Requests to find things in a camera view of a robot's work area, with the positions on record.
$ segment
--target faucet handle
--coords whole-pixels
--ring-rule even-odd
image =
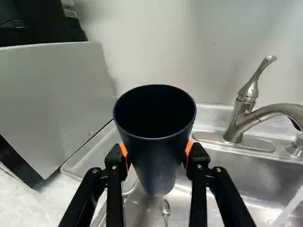
[[[261,64],[257,68],[257,71],[255,72],[255,74],[239,90],[239,92],[238,92],[238,95],[239,95],[238,99],[245,97],[248,102],[252,102],[252,103],[255,102],[256,98],[259,95],[259,91],[258,91],[258,80],[259,80],[259,77],[260,77],[261,73],[263,72],[263,70],[266,69],[266,67],[268,65],[270,65],[271,63],[273,63],[276,60],[277,60],[277,58],[274,55],[269,55],[265,59],[263,59],[263,61],[261,62]]]

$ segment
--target white wall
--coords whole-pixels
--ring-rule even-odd
[[[196,102],[233,104],[267,54],[258,105],[303,104],[302,0],[75,0],[89,40],[103,44],[119,96],[166,83]]]

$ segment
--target faucet spout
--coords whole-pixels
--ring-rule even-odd
[[[303,106],[290,103],[277,103],[264,106],[250,113],[240,113],[229,125],[223,137],[228,142],[240,143],[245,131],[256,124],[279,115],[289,117],[295,127],[303,131]]]

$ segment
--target cup rim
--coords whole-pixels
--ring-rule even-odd
[[[149,137],[142,137],[142,136],[137,136],[137,135],[134,135],[133,133],[130,133],[128,131],[126,131],[122,126],[120,126],[116,120],[116,112],[115,112],[115,109],[116,109],[116,106],[117,106],[117,103],[119,101],[119,99],[125,95],[127,95],[127,93],[129,92],[132,92],[138,88],[142,88],[142,87],[153,87],[153,86],[160,86],[160,87],[169,87],[169,88],[173,88],[173,89],[177,89],[181,92],[183,92],[186,96],[188,96],[188,98],[192,101],[193,103],[193,106],[194,106],[194,114],[193,114],[193,117],[191,118],[191,120],[187,123],[187,125],[179,130],[178,132],[175,132],[171,135],[167,135],[167,136],[163,136],[163,137],[157,137],[157,138],[149,138]],[[142,140],[165,140],[167,138],[171,138],[171,137],[174,137],[178,134],[181,134],[183,131],[185,131],[188,127],[191,127],[191,125],[193,124],[193,122],[195,121],[195,118],[196,118],[196,103],[194,101],[194,99],[184,90],[178,88],[178,87],[175,87],[175,86],[172,86],[172,85],[166,85],[166,84],[148,84],[148,85],[142,85],[142,86],[138,86],[138,87],[134,87],[128,91],[126,91],[124,94],[122,94],[116,101],[115,105],[114,105],[114,108],[113,108],[113,119],[118,127],[119,130],[122,130],[124,133],[134,137],[134,138],[138,138],[138,139],[142,139]]]

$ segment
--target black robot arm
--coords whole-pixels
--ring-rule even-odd
[[[210,157],[199,143],[194,143],[184,161],[192,181],[189,227],[207,226],[206,188],[218,204],[226,227],[256,227],[227,171],[219,166],[208,168]],[[90,169],[84,176],[59,227],[89,227],[99,197],[107,188],[106,227],[124,227],[121,182],[130,163],[115,144],[105,159],[106,169]]]

